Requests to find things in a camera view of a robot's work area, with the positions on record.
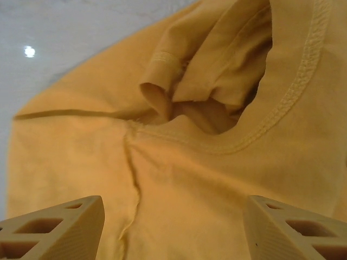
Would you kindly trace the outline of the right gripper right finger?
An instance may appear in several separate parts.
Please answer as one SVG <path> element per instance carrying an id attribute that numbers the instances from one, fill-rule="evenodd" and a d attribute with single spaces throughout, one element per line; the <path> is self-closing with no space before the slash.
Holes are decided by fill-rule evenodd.
<path id="1" fill-rule="evenodd" d="M 346 223 L 249 196 L 243 224 L 251 259 L 346 259 Z"/>

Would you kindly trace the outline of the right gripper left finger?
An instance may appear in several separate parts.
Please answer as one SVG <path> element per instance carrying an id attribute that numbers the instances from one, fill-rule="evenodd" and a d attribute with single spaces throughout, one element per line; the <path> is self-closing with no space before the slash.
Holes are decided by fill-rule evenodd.
<path id="1" fill-rule="evenodd" d="M 1 259 L 95 259 L 105 221 L 89 196 L 1 222 Z"/>

